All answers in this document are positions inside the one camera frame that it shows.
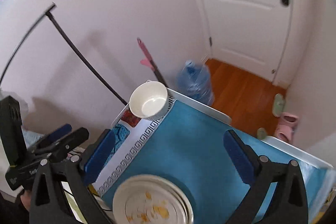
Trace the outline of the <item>person's left hand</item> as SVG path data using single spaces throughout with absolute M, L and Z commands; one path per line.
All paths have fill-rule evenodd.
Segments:
M 31 191 L 30 190 L 23 190 L 20 199 L 27 211 L 30 211 L 31 208 Z

